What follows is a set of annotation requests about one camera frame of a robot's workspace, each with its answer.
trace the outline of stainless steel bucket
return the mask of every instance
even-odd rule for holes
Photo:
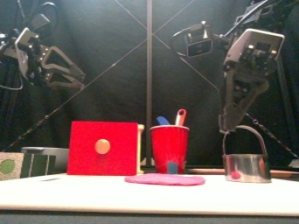
[[[267,147],[263,137],[257,131],[245,125],[239,125],[236,129],[249,130],[257,137],[263,154],[225,154],[225,138],[223,137],[223,164],[225,180],[249,183],[271,183],[271,174],[267,161]]]

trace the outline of pink cloth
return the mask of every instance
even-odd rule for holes
[[[205,183],[200,176],[179,176],[173,174],[147,173],[137,176],[127,176],[125,182],[161,186],[199,186]]]

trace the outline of red box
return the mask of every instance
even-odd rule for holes
[[[96,151],[97,142],[109,151]],[[136,122],[72,122],[69,133],[69,175],[136,175]]]

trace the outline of black curtain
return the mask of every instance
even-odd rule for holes
[[[44,3],[21,1],[25,15],[30,14],[37,2]],[[145,0],[52,2],[56,4],[56,11],[48,9],[44,13],[53,21],[53,33],[41,43],[57,46],[64,51],[87,75],[87,87],[79,93],[75,89],[36,87],[24,82],[22,90],[14,93],[1,89],[1,148],[4,149],[55,109],[59,109],[57,112],[9,151],[18,151],[24,146],[68,148],[71,121],[75,120],[145,124],[147,29],[151,19],[152,125],[156,125],[157,116],[164,116],[173,123],[176,111],[187,109],[185,126],[191,129],[187,163],[221,165],[223,135],[219,132],[217,117],[224,52],[215,48],[204,57],[181,60],[169,50],[169,39],[177,31],[200,21],[207,22],[215,34],[224,34],[236,17],[244,14],[249,1],[153,0],[149,18],[147,7],[151,1]],[[22,29],[22,17],[16,1],[0,0],[0,9],[0,32],[8,33],[12,28]],[[295,26],[296,23],[289,22],[285,32],[293,32]],[[291,42],[287,47],[295,51],[295,43]],[[285,52],[284,58],[296,60],[292,65],[297,68],[297,51],[293,55],[288,54],[288,50]],[[10,75],[5,67],[1,66],[0,71],[2,84],[6,84],[6,80],[17,80],[17,76]],[[292,106],[296,110],[295,74],[287,74],[293,83],[289,85]],[[284,144],[291,145],[281,85],[276,73],[271,75],[269,83],[271,88],[260,95],[248,113],[268,127]],[[247,118],[243,124],[253,126]],[[260,133],[265,140],[271,165],[287,165],[292,159],[289,153],[272,138]],[[229,142],[237,142],[236,146],[231,146],[233,150],[260,153],[257,140],[251,135],[232,137],[228,140],[228,148]],[[147,147],[143,134],[143,157]]]

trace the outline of red cup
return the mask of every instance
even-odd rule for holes
[[[159,173],[183,174],[189,129],[177,125],[151,128],[155,169]]]

